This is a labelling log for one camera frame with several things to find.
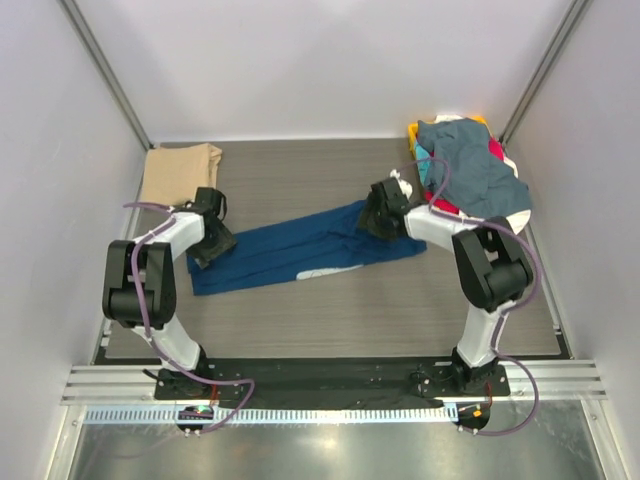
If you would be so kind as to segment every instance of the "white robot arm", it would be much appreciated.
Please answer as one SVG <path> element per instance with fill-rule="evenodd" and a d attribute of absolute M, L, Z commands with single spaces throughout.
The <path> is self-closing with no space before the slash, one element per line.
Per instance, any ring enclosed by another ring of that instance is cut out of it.
<path fill-rule="evenodd" d="M 188 251 L 200 264 L 215 250 L 221 225 L 219 192 L 198 190 L 196 201 L 173 209 L 161 231 L 142 247 L 138 267 L 144 274 L 144 292 L 156 345 L 185 370 L 209 378 L 203 348 L 191 339 L 176 316 L 176 288 L 173 262 Z M 505 219 L 492 219 L 508 228 Z M 456 257 L 460 284 L 469 300 L 464 334 L 453 349 L 452 369 L 460 391 L 484 384 L 495 373 L 495 351 L 505 310 L 518 300 L 533 279 L 533 272 L 521 247 L 508 236 L 488 227 L 444 218 L 427 205 L 411 204 L 401 181 L 388 178 L 372 185 L 360 226 L 383 238 L 409 236 L 438 245 Z M 149 341 L 142 324 L 138 297 L 132 281 L 131 253 L 144 237 L 117 240 L 109 246 L 103 311 Z M 492 252 L 493 260 L 486 252 Z M 180 373 L 163 361 L 167 378 Z"/>

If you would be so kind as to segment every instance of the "blue pants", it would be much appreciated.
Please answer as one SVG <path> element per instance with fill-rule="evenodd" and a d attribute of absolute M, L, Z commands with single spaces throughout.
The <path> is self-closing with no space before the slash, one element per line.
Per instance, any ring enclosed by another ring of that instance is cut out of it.
<path fill-rule="evenodd" d="M 187 259 L 194 295 L 259 287 L 417 255 L 424 242 L 382 240 L 356 228 L 364 201 L 238 233 L 236 247 L 201 270 Z"/>

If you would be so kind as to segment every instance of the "beige cloth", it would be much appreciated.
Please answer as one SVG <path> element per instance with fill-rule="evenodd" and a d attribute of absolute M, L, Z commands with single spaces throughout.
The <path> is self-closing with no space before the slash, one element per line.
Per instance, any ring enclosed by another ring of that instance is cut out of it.
<path fill-rule="evenodd" d="M 149 150 L 140 201 L 180 205 L 193 200 L 198 187 L 215 187 L 222 150 L 210 143 L 187 148 Z"/>

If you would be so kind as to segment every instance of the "pile of clothes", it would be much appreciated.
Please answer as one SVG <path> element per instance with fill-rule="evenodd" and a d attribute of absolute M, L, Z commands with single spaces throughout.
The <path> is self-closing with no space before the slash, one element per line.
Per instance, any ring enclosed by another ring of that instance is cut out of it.
<path fill-rule="evenodd" d="M 417 159 L 435 157 L 449 165 L 451 176 L 442 198 L 435 202 L 438 208 L 477 218 L 531 210 L 529 188 L 516 177 L 515 165 L 485 124 L 461 117 L 419 121 L 415 152 Z M 439 162 L 419 163 L 427 200 L 444 183 L 446 168 Z"/>

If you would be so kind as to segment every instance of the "yellow cloth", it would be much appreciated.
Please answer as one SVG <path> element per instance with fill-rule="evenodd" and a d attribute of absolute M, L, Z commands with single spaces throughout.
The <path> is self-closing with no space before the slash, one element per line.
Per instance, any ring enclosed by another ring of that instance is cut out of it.
<path fill-rule="evenodd" d="M 180 205 L 193 201 L 198 187 L 215 187 L 222 150 L 209 143 L 149 150 L 140 201 Z"/>

